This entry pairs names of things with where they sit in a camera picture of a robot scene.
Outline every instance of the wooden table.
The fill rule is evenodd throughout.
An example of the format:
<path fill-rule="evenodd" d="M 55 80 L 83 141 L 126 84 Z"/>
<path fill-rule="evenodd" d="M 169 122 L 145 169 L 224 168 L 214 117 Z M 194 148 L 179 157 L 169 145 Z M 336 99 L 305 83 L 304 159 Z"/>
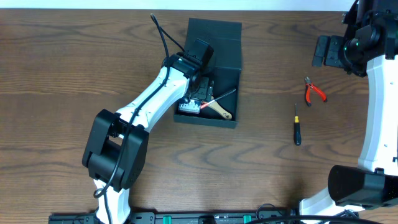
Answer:
<path fill-rule="evenodd" d="M 165 57 L 149 13 L 181 44 L 188 18 L 243 23 L 236 129 L 174 123 L 150 134 L 130 204 L 164 211 L 297 206 L 356 166 L 368 81 L 311 67 L 321 34 L 342 34 L 339 12 L 0 10 L 0 219 L 45 223 L 52 212 L 98 206 L 81 157 L 96 114 L 116 111 L 157 76 Z M 171 41 L 170 53 L 178 50 Z M 305 76 L 328 96 L 303 100 Z M 293 144 L 294 103 L 303 143 Z M 361 213 L 398 221 L 398 208 Z"/>

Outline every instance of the screwdriver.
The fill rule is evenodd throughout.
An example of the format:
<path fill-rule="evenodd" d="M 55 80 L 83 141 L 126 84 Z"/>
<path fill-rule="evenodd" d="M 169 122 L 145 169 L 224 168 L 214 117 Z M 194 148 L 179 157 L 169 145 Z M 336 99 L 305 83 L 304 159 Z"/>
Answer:
<path fill-rule="evenodd" d="M 301 145 L 301 132 L 300 132 L 300 122 L 299 122 L 299 116 L 297 116 L 297 103 L 294 104 L 295 108 L 295 116 L 294 116 L 294 144 L 296 146 Z"/>

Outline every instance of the pliers jaw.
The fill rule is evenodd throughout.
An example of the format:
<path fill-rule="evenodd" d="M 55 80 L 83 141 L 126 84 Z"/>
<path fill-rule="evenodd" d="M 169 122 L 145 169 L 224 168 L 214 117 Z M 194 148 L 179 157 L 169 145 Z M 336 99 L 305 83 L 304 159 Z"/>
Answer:
<path fill-rule="evenodd" d="M 310 100 L 310 89 L 313 89 L 318 95 L 322 98 L 323 102 L 326 103 L 328 101 L 328 98 L 326 97 L 326 94 L 320 90 L 318 87 L 316 87 L 312 82 L 309 77 L 304 78 L 305 81 L 305 103 L 307 106 L 311 106 L 311 100 Z"/>

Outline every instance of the red pliers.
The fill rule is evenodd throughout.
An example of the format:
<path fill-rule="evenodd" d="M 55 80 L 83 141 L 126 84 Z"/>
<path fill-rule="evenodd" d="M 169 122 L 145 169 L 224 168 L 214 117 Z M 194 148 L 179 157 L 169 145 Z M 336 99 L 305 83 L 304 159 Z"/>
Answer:
<path fill-rule="evenodd" d="M 326 98 L 326 94 L 318 89 L 312 82 L 309 77 L 304 78 L 305 81 L 305 102 L 307 103 L 307 106 L 311 106 L 311 100 L 310 100 L 310 89 L 313 89 L 320 97 L 322 98 L 323 102 L 326 103 L 328 101 L 328 98 Z"/>

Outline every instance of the open box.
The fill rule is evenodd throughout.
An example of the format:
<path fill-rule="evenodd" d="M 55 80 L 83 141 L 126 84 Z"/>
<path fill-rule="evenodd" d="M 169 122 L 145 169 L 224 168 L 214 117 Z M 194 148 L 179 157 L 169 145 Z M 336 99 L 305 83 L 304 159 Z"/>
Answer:
<path fill-rule="evenodd" d="M 214 81 L 213 96 L 218 96 L 236 88 L 229 96 L 218 100 L 218 104 L 232 115 L 231 120 L 223 119 L 215 110 L 207 107 L 199 114 L 184 113 L 175 104 L 174 121 L 190 124 L 202 124 L 222 128 L 235 128 L 238 120 L 239 78 L 242 71 L 241 48 L 242 24 L 238 22 L 222 22 L 204 19 L 189 19 L 185 49 L 189 49 L 199 38 L 209 43 L 214 54 L 208 64 L 211 72 L 204 74 Z"/>

